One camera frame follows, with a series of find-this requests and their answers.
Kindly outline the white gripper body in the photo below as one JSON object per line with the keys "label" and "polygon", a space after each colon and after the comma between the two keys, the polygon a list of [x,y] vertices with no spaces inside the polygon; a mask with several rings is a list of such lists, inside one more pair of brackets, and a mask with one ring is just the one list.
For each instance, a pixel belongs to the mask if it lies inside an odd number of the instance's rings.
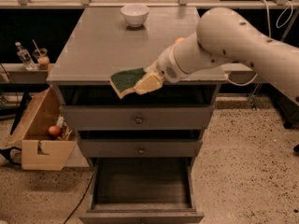
{"label": "white gripper body", "polygon": [[148,68],[147,74],[155,75],[159,80],[178,83],[188,75],[178,66],[175,58],[175,46],[172,45],[165,49]]}

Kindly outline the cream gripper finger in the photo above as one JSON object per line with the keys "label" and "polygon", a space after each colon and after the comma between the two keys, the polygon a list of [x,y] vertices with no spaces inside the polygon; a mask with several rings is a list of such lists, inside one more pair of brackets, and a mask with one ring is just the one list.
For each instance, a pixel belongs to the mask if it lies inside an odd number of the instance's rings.
{"label": "cream gripper finger", "polygon": [[150,72],[144,75],[134,85],[134,90],[137,94],[145,94],[152,91],[159,90],[164,83],[164,77],[157,73]]}

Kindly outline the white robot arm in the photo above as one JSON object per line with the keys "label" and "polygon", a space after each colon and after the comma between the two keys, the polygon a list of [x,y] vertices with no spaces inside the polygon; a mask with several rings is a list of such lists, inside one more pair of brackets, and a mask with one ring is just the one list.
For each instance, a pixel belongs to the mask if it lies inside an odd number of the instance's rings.
{"label": "white robot arm", "polygon": [[138,94],[177,83],[200,70],[242,63],[294,103],[299,100],[299,48],[260,33],[226,7],[207,11],[196,32],[165,49],[134,85]]}

